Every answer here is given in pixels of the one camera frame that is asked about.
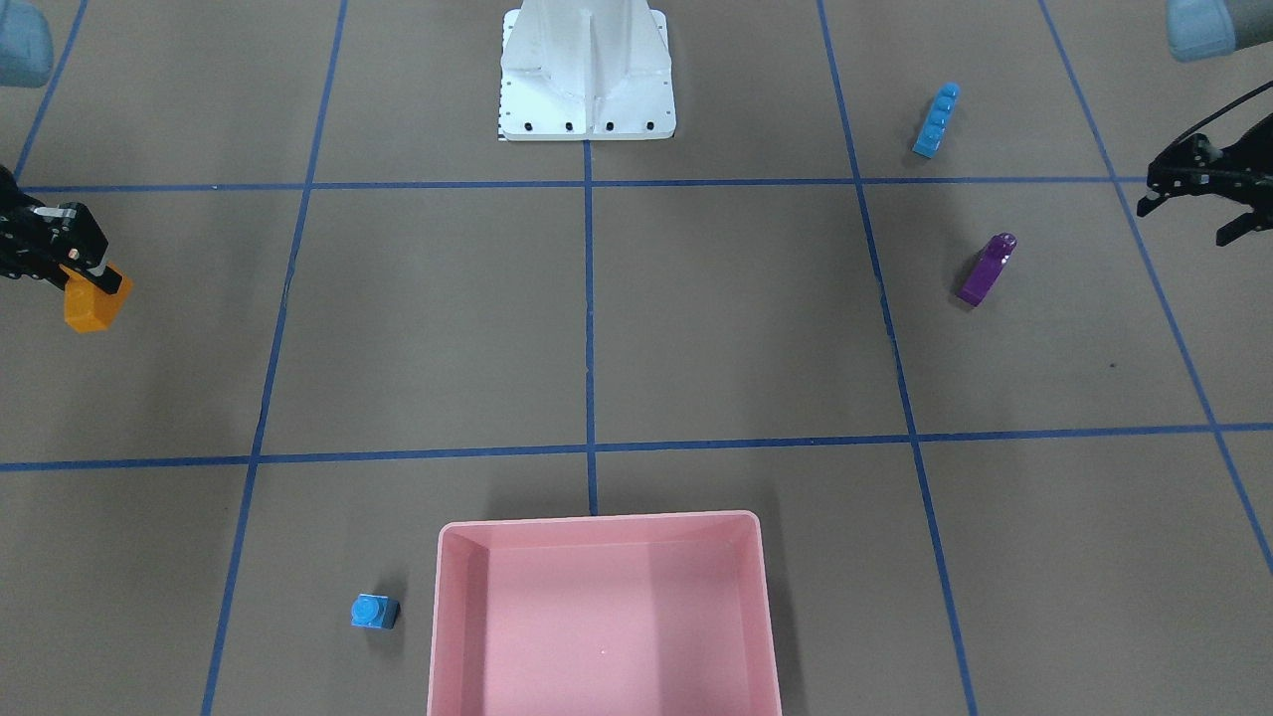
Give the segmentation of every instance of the purple lego brick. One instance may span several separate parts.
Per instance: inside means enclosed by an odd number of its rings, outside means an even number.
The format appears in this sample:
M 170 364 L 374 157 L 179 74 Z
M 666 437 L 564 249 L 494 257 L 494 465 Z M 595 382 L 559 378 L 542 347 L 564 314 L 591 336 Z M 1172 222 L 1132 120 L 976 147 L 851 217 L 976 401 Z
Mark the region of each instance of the purple lego brick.
M 959 297 L 973 306 L 980 306 L 985 301 L 985 294 L 990 293 L 994 282 L 1003 271 L 1003 266 L 1012 257 L 1012 250 L 1017 247 L 1017 237 L 1011 233 L 1001 233 L 990 240 L 981 250 L 976 266 L 964 282 L 964 288 L 959 289 Z

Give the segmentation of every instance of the gray floor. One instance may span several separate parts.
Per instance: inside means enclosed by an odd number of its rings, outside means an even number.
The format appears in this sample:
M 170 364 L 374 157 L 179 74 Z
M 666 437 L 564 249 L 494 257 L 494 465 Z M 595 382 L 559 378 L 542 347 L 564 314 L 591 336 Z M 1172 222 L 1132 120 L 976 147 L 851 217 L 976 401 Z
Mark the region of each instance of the gray floor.
M 594 506 L 760 516 L 788 716 L 1269 713 L 1273 243 L 1124 199 L 1273 47 L 661 0 L 676 138 L 580 148 L 495 141 L 510 0 L 39 5 L 0 162 L 136 290 L 0 287 L 0 712 L 421 713 L 438 530 Z

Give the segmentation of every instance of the blue rubber cap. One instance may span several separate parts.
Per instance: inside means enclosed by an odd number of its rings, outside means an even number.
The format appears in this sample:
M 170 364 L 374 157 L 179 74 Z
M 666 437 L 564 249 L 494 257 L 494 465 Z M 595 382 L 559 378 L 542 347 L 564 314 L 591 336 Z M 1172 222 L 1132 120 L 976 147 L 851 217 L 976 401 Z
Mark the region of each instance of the blue rubber cap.
M 1167 0 L 1167 45 L 1181 62 L 1237 50 L 1234 17 L 1225 0 Z
M 0 0 L 0 85 L 43 87 L 53 74 L 48 22 L 25 0 Z
M 381 615 L 382 604 L 379 600 L 367 595 L 359 595 L 354 605 L 349 608 L 349 618 L 354 624 L 372 624 Z

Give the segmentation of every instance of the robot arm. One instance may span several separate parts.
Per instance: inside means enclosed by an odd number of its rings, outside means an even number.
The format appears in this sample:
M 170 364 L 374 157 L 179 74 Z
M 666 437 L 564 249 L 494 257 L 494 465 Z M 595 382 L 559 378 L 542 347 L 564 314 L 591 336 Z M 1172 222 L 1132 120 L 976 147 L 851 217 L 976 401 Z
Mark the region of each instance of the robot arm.
M 106 262 L 107 245 L 88 206 L 45 206 L 0 167 L 0 275 L 31 276 L 62 289 L 66 322 L 79 331 L 109 326 L 132 288 Z
M 1148 192 L 1136 205 L 1138 217 L 1175 196 L 1214 194 L 1250 206 L 1216 232 L 1216 246 L 1273 228 L 1273 115 L 1223 149 L 1204 134 L 1174 141 L 1150 163 L 1146 185 Z

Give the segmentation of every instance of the blue tape line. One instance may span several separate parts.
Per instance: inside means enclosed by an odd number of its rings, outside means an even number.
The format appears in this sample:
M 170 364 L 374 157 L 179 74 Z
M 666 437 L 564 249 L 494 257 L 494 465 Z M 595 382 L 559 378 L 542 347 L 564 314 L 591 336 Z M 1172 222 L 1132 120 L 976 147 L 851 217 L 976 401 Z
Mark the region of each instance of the blue tape line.
M 1273 423 L 1230 423 L 1221 426 L 1225 432 L 1273 432 Z M 978 442 L 1013 440 L 1074 440 L 1092 437 L 1128 437 L 1155 434 L 1211 433 L 1211 426 L 1139 426 L 1128 428 L 1072 428 L 1044 431 L 984 431 L 961 433 L 918 433 L 919 442 Z M 745 450 L 763 447 L 821 447 L 836 445 L 904 445 L 909 434 L 831 436 L 831 437 L 777 437 L 729 440 L 681 440 L 651 442 L 598 442 L 596 452 L 656 452 L 677 450 Z M 451 457 L 505 457 L 517 455 L 583 455 L 586 443 L 526 445 L 504 447 L 439 447 L 421 450 L 369 450 L 348 452 L 280 452 L 261 455 L 260 465 L 288 465 L 300 462 L 358 462 L 372 460 L 439 460 Z M 0 473 L 48 473 L 59 470 L 113 470 L 146 468 L 197 468 L 207 465 L 247 465 L 248 455 L 210 457 L 141 457 L 123 460 L 56 460 L 50 462 L 0 462 Z
M 705 180 L 593 180 L 593 187 L 642 189 L 677 186 L 867 186 L 950 183 L 1108 183 L 1109 177 L 863 177 L 843 178 L 705 178 Z M 1120 182 L 1143 183 L 1143 177 L 1119 177 Z M 583 181 L 316 181 L 313 191 L 377 191 L 437 189 L 580 189 Z M 182 191 L 303 191 L 304 183 L 137 183 L 27 186 L 28 194 L 148 194 Z
M 862 172 L 858 167 L 857 148 L 853 144 L 853 129 L 849 124 L 849 110 L 844 102 L 844 85 L 840 82 L 840 69 L 835 60 L 835 46 L 831 42 L 831 28 L 826 20 L 826 5 L 824 0 L 817 0 L 819 20 L 822 24 L 822 42 L 826 45 L 826 62 L 831 70 L 831 83 L 835 85 L 835 102 L 840 110 L 840 124 L 844 129 L 844 145 L 849 153 L 849 168 L 854 180 L 861 180 Z M 871 252 L 871 270 L 875 273 L 876 283 L 880 287 L 880 311 L 883 316 L 885 330 L 889 334 L 889 343 L 892 347 L 894 364 L 897 371 L 897 394 L 901 397 L 901 409 L 906 417 L 906 433 L 910 442 L 911 456 L 915 462 L 915 474 L 919 479 L 919 492 L 924 502 L 924 515 L 928 520 L 928 535 L 933 544 L 933 558 L 937 563 L 937 576 L 942 586 L 942 599 L 946 601 L 946 618 L 950 623 L 951 641 L 955 646 L 955 659 L 959 662 L 960 680 L 964 684 L 964 699 L 967 703 L 969 716 L 976 716 L 976 696 L 973 691 L 973 677 L 967 668 L 967 656 L 964 648 L 964 632 L 960 628 L 959 612 L 955 606 L 955 594 L 951 589 L 950 573 L 946 569 L 946 553 L 942 549 L 941 533 L 937 526 L 937 513 L 933 508 L 932 493 L 928 489 L 928 471 L 924 468 L 924 456 L 920 450 L 918 432 L 915 429 L 915 417 L 911 412 L 910 392 L 906 390 L 906 375 L 901 363 L 901 349 L 897 345 L 897 334 L 894 330 L 892 311 L 889 308 L 889 292 L 885 287 L 883 270 L 880 266 L 880 254 L 876 248 L 875 229 L 871 224 L 871 210 L 867 206 L 866 191 L 862 181 L 854 182 L 858 195 L 858 208 L 862 211 L 862 228 L 866 232 L 867 250 Z
M 53 76 L 48 79 L 48 87 L 45 88 L 45 97 L 39 101 L 39 108 L 36 110 L 36 118 L 31 124 L 31 131 L 27 132 L 27 141 L 22 145 L 22 153 L 18 154 L 18 163 L 13 167 L 14 180 L 22 180 L 22 171 L 27 168 L 27 159 L 31 158 L 31 149 L 36 145 L 36 135 L 39 134 L 39 126 L 45 124 L 45 115 L 48 113 L 48 104 L 53 101 L 53 93 L 57 92 L 57 83 L 62 80 L 62 73 L 66 70 L 66 62 L 70 61 L 71 50 L 75 47 L 75 39 L 79 38 L 79 28 L 84 22 L 84 13 L 88 11 L 88 0 L 80 0 L 80 6 L 75 10 L 75 19 L 71 22 L 71 31 L 66 34 L 66 46 L 62 47 L 62 54 L 57 57 L 57 68 L 53 69 Z
M 216 636 L 213 637 L 213 659 L 207 665 L 207 683 L 204 687 L 202 716 L 211 716 L 213 698 L 216 696 L 216 679 L 222 673 L 222 650 L 225 647 L 225 632 L 230 626 L 230 606 L 234 603 L 234 586 L 238 584 L 238 566 L 243 557 L 243 539 L 247 535 L 247 515 L 252 508 L 252 490 L 256 487 L 256 462 L 247 466 L 243 479 L 243 497 L 239 501 L 238 522 L 234 525 L 234 544 L 230 548 L 230 564 L 225 575 L 225 589 L 222 591 L 222 609 L 216 615 Z
M 1082 437 L 1119 437 L 1151 434 L 1209 433 L 1211 426 L 1144 426 L 1130 428 L 1062 428 L 1049 431 L 985 431 L 962 433 L 920 433 L 919 442 L 976 442 L 990 440 L 1055 440 Z
M 1268 567 L 1269 573 L 1273 573 L 1273 550 L 1269 549 L 1268 536 L 1260 526 L 1259 516 L 1251 507 L 1251 501 L 1246 493 L 1246 485 L 1242 484 L 1242 478 L 1237 471 L 1237 465 L 1234 462 L 1234 459 L 1228 452 L 1228 445 L 1225 442 L 1225 434 L 1221 431 L 1220 423 L 1216 420 L 1216 413 L 1212 410 L 1211 401 L 1207 399 L 1207 391 L 1203 389 L 1202 377 L 1198 375 L 1198 368 L 1194 366 L 1193 358 L 1189 355 L 1189 348 L 1185 345 L 1184 334 L 1180 330 L 1180 325 L 1176 322 L 1175 313 L 1171 311 L 1171 303 L 1167 301 L 1167 294 L 1162 289 L 1162 283 L 1158 280 L 1158 271 L 1153 268 L 1150 251 L 1144 245 L 1144 237 L 1141 234 L 1141 227 L 1136 223 L 1136 217 L 1132 214 L 1132 206 L 1127 200 L 1127 194 L 1123 191 L 1123 185 L 1119 182 L 1118 172 L 1114 169 L 1114 162 L 1110 159 L 1109 152 L 1105 147 L 1105 139 L 1101 136 L 1101 131 L 1096 126 L 1096 117 L 1092 115 L 1092 108 L 1087 103 L 1087 96 L 1083 94 L 1083 88 L 1078 84 L 1078 75 L 1074 73 L 1074 66 L 1069 61 L 1069 54 L 1066 51 L 1066 45 L 1060 39 L 1060 32 L 1057 29 L 1057 23 L 1051 18 L 1051 11 L 1048 9 L 1046 0 L 1039 0 L 1039 10 L 1043 13 L 1044 22 L 1048 23 L 1048 32 L 1051 33 L 1051 39 L 1057 45 L 1057 52 L 1060 55 L 1060 61 L 1066 66 L 1066 74 L 1069 76 L 1069 84 L 1073 87 L 1074 96 L 1078 97 L 1078 104 L 1082 107 L 1083 116 L 1087 118 L 1087 127 L 1091 130 L 1092 138 L 1096 140 L 1096 148 L 1100 150 L 1101 161 L 1105 162 L 1105 169 L 1109 172 L 1109 180 L 1114 185 L 1114 191 L 1118 194 L 1119 204 L 1123 206 L 1123 217 L 1127 219 L 1127 224 L 1132 229 L 1132 237 L 1136 240 L 1136 248 L 1141 254 L 1141 261 L 1144 264 L 1144 270 L 1150 276 L 1150 283 L 1153 284 L 1153 292 L 1157 294 L 1158 304 L 1162 307 L 1162 313 L 1167 319 L 1167 326 L 1171 329 L 1171 336 L 1175 339 L 1176 348 L 1180 350 L 1180 358 L 1184 361 L 1185 369 L 1189 372 L 1189 380 L 1193 381 L 1194 391 L 1198 394 L 1198 403 L 1202 404 L 1203 414 L 1207 415 L 1207 424 L 1214 433 L 1216 447 L 1220 448 L 1220 454 L 1225 460 L 1225 468 L 1228 470 L 1228 478 L 1234 483 L 1234 489 L 1237 492 L 1239 502 L 1242 505 L 1242 511 L 1246 513 L 1248 522 L 1250 522 L 1251 533 L 1255 535 L 1255 543 L 1259 545 L 1260 553 L 1264 555 L 1264 563 Z
M 579 189 L 582 181 L 321 181 L 317 191 L 384 189 Z
M 512 447 L 439 447 L 430 450 L 373 450 L 353 452 L 297 452 L 262 455 L 262 465 L 295 465 L 302 462 L 362 462 L 377 460 L 442 460 L 451 457 L 505 457 L 512 455 L 578 455 L 586 445 L 531 445 Z
M 863 178 L 867 186 L 894 183 L 1109 183 L 1109 177 L 880 177 Z
M 1220 429 L 1230 433 L 1251 433 L 1273 431 L 1273 423 L 1225 423 Z
M 288 299 L 292 293 L 292 279 L 297 273 L 297 256 L 300 252 L 300 241 L 304 236 L 306 218 L 309 211 L 309 196 L 313 191 L 314 172 L 318 168 L 318 150 L 322 147 L 323 126 L 327 121 L 327 106 L 331 101 L 331 88 L 336 80 L 336 64 L 340 57 L 340 42 L 345 31 L 345 15 L 349 10 L 349 0 L 341 0 L 336 14 L 336 31 L 331 41 L 331 55 L 327 60 L 327 76 L 323 82 L 322 101 L 318 103 L 318 118 L 314 122 L 313 141 L 309 148 L 309 166 L 306 169 L 304 191 L 300 195 L 300 209 L 297 213 L 297 228 L 292 236 L 292 251 L 288 255 L 288 273 L 283 280 L 283 296 L 279 298 L 279 312 L 274 325 L 274 340 L 270 345 L 270 363 L 265 372 L 265 386 L 261 390 L 261 415 L 257 420 L 256 434 L 252 438 L 252 455 L 247 466 L 247 478 L 243 480 L 243 499 L 239 503 L 239 519 L 234 530 L 234 549 L 230 553 L 229 569 L 225 575 L 225 592 L 222 598 L 222 612 L 216 620 L 216 637 L 213 641 L 213 656 L 207 666 L 207 683 L 204 688 L 202 716 L 211 716 L 213 701 L 216 697 L 216 679 L 222 668 L 222 652 L 225 647 L 225 632 L 229 628 L 230 608 L 234 601 L 234 585 L 238 580 L 239 558 L 243 552 L 243 538 L 247 533 L 248 515 L 252 510 L 252 490 L 256 487 L 257 465 L 261 457 L 261 446 L 265 442 L 265 427 L 270 417 L 270 400 L 274 394 L 274 378 L 279 368 L 279 355 L 283 350 L 283 330 L 288 322 Z
M 303 183 L 135 183 L 83 186 L 28 186 L 27 194 L 164 194 L 179 191 L 300 191 Z
M 705 180 L 597 180 L 593 186 L 603 187 L 643 187 L 643 186 L 845 186 L 853 183 L 849 177 L 839 178 L 705 178 Z
M 584 405 L 588 460 L 588 513 L 596 517 L 601 513 L 597 494 L 597 383 L 596 383 L 596 276 L 592 265 L 592 143 L 583 143 L 583 292 L 587 310 L 584 311 Z
M 55 470 L 125 470 L 146 468 L 202 468 L 247 465 L 247 455 L 211 457 L 140 457 L 126 460 L 55 460 L 51 462 L 0 462 L 0 473 L 50 473 Z
M 597 452 L 662 452 L 673 450 L 746 450 L 752 447 L 824 447 L 835 445 L 897 445 L 910 442 L 905 434 L 840 437 L 773 437 L 743 440 L 673 440 L 653 442 L 602 442 Z

